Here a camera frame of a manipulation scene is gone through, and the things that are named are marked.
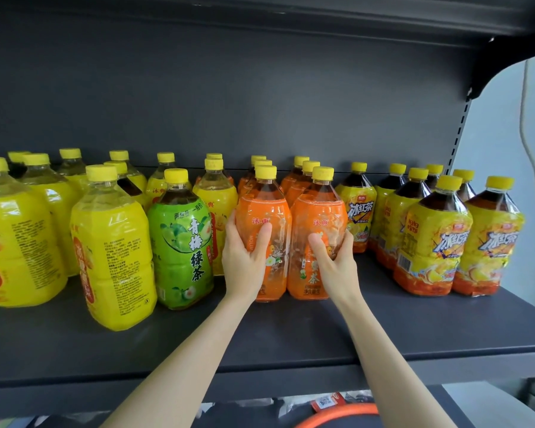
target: green label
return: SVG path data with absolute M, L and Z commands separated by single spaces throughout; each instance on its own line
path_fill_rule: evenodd
M 155 203 L 148 213 L 158 299 L 185 308 L 208 294 L 212 274 L 212 219 L 202 200 Z

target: rock sugar pear drink bottle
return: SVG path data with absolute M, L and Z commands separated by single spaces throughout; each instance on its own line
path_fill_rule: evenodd
M 390 164 L 390 174 L 374 186 L 377 191 L 377 201 L 375 202 L 374 211 L 372 212 L 372 225 L 367 248 L 371 251 L 377 250 L 378 238 L 382 231 L 382 223 L 385 215 L 386 197 L 406 183 L 404 173 L 406 165 Z
M 256 159 L 256 162 L 254 163 L 255 168 L 257 168 L 258 166 L 271 166 L 272 164 L 273 163 L 271 162 L 271 159 Z M 248 193 L 250 189 L 256 185 L 256 182 L 256 172 L 254 171 L 254 175 L 250 177 L 248 182 L 242 187 L 240 195 L 242 196 L 243 194 Z
M 151 202 L 157 202 L 162 194 L 166 192 L 166 181 L 164 180 L 164 172 L 169 168 L 177 168 L 176 158 L 173 152 L 158 152 L 157 153 L 158 167 L 153 175 L 150 176 L 147 182 L 145 194 Z M 190 181 L 187 183 L 189 189 L 192 189 Z
M 185 309 L 214 288 L 212 219 L 185 169 L 167 169 L 164 178 L 166 192 L 148 214 L 157 295 L 169 309 Z
M 409 180 L 386 197 L 382 229 L 378 239 L 377 260 L 390 270 L 394 270 L 396 265 L 408 209 L 431 193 L 425 183 L 427 176 L 426 168 L 410 168 Z
M 293 169 L 281 181 L 281 190 L 284 192 L 284 194 L 289 191 L 289 188 L 293 185 L 295 180 L 301 177 L 303 174 L 303 162 L 308 160 L 309 156 L 295 156 L 293 158 Z
M 365 162 L 353 162 L 351 173 L 344 179 L 336 192 L 347 208 L 347 230 L 354 237 L 353 252 L 366 251 L 369 241 L 372 213 L 377 201 L 377 191 L 365 177 Z
M 145 192 L 147 188 L 147 178 L 142 172 L 136 169 L 129 161 L 129 151 L 127 150 L 111 150 L 109 157 L 112 161 L 123 161 L 127 164 L 127 177 L 135 183 L 135 185 Z
M 457 197 L 463 202 L 475 197 L 476 193 L 470 185 L 475 172 L 472 169 L 455 169 L 452 174 L 462 178 L 462 185 L 460 186 L 460 189 L 457 190 Z
M 212 218 L 212 270 L 223 275 L 222 251 L 226 242 L 226 223 L 238 204 L 238 192 L 224 175 L 224 161 L 218 158 L 204 160 L 206 174 L 194 186 L 197 194 L 208 207 Z
M 301 172 L 302 174 L 289 186 L 287 193 L 285 194 L 285 200 L 287 201 L 288 206 L 291 208 L 295 200 L 299 198 L 301 194 L 311 186 L 313 179 L 313 168 L 320 166 L 319 161 L 303 161 Z
M 46 153 L 24 155 L 28 167 L 20 181 L 40 194 L 50 208 L 53 227 L 56 230 L 62 259 L 68 276 L 79 273 L 78 259 L 73 250 L 70 232 L 71 209 L 81 198 L 81 192 L 65 177 L 50 168 L 50 157 Z
M 263 159 L 266 159 L 266 157 L 264 155 L 252 155 L 251 156 L 251 165 L 248 168 L 248 172 L 238 182 L 238 195 L 242 195 L 242 188 L 254 176 L 254 165 L 255 165 L 256 161 L 257 160 L 263 160 Z
M 149 223 L 117 185 L 112 165 L 86 167 L 88 189 L 71 212 L 87 309 L 101 325 L 124 331 L 148 317 L 157 295 Z
M 525 218 L 507 191 L 511 177 L 490 176 L 486 190 L 465 203 L 473 217 L 470 236 L 452 290 L 463 295 L 492 295 L 500 286 Z
M 107 161 L 104 165 L 112 165 L 117 171 L 117 186 L 125 191 L 131 198 L 137 201 L 145 213 L 152 205 L 149 198 L 127 177 L 127 164 L 123 161 Z
M 64 176 L 82 194 L 87 191 L 86 165 L 78 148 L 61 148 L 62 164 L 57 173 Z
M 317 258 L 307 237 L 317 233 L 327 246 L 329 257 L 335 259 L 347 228 L 344 202 L 331 186 L 334 169 L 313 168 L 313 182 L 292 207 L 292 244 L 289 254 L 287 291 L 296 299 L 321 300 L 328 295 L 321 282 Z
M 222 160 L 224 160 L 224 158 L 222 157 L 222 153 L 206 153 L 206 159 L 222 159 Z M 231 184 L 234 184 L 234 178 L 228 173 L 228 171 L 225 168 L 222 170 L 222 174 L 224 174 L 224 176 L 228 179 L 228 181 Z M 200 179 L 202 179 L 202 176 L 198 176 L 196 178 L 196 181 L 194 182 L 195 186 L 198 184 Z
M 440 174 L 442 174 L 442 171 L 444 171 L 444 165 L 428 164 L 426 165 L 426 168 L 428 169 L 426 186 L 428 186 L 428 189 L 433 190 L 436 187 L 436 183 L 438 183 Z
M 258 232 L 271 223 L 271 240 L 266 252 L 264 282 L 257 302 L 278 300 L 285 293 L 292 214 L 276 183 L 275 166 L 256 167 L 256 185 L 238 203 L 235 224 L 243 244 L 254 251 Z
M 414 295 L 447 295 L 472 217 L 458 198 L 462 180 L 440 176 L 434 192 L 410 206 L 394 280 Z
M 66 282 L 46 201 L 10 177 L 0 158 L 0 306 L 40 305 Z
M 24 164 L 24 155 L 28 155 L 29 151 L 22 152 L 8 152 L 8 174 L 10 177 L 20 179 L 26 172 L 26 164 Z

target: hand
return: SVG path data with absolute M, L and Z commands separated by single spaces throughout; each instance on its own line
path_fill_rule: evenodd
M 335 261 L 329 258 L 320 235 L 312 233 L 308 240 L 317 258 L 323 287 L 331 300 L 339 308 L 345 303 L 358 301 L 362 295 L 357 276 L 357 263 L 353 258 L 353 235 L 349 231 L 344 232 L 343 245 Z
M 226 297 L 242 298 L 248 305 L 256 299 L 264 281 L 270 239 L 271 224 L 263 224 L 254 252 L 248 252 L 235 226 L 235 212 L 232 212 L 226 223 L 226 244 L 222 251 Z

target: white cable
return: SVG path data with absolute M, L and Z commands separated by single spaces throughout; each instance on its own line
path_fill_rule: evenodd
M 520 105 L 520 111 L 519 111 L 519 136 L 521 137 L 521 143 L 523 144 L 523 148 L 525 149 L 525 152 L 527 154 L 527 157 L 529 158 L 529 162 L 531 163 L 531 167 L 533 168 L 533 175 L 535 179 L 535 158 L 533 157 L 533 154 L 531 153 L 531 150 L 529 149 L 529 144 L 527 143 L 527 139 L 525 138 L 525 102 L 527 100 L 527 72 L 529 70 L 529 60 L 525 61 L 525 66 L 523 68 L 523 86 L 521 87 L 521 105 Z

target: person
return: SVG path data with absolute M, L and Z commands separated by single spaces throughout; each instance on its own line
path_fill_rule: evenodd
M 212 314 L 121 403 L 103 428 L 192 425 L 228 343 L 262 285 L 270 236 L 271 224 L 264 224 L 255 251 L 248 252 L 232 213 L 222 252 L 226 295 Z M 309 243 L 320 266 L 323 286 L 347 323 L 383 425 L 455 427 L 365 303 L 351 233 L 345 232 L 334 261 L 318 235 L 310 235 Z

